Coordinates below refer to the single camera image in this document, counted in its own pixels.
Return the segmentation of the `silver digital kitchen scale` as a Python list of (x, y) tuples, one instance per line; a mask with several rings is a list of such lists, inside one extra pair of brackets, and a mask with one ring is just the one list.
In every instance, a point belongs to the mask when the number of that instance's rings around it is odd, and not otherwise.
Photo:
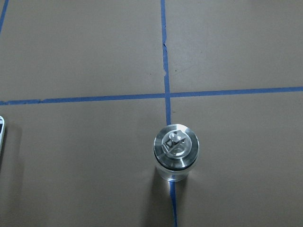
[(5, 119), (3, 118), (3, 116), (0, 116), (0, 155), (2, 155), (5, 129), (6, 129)]

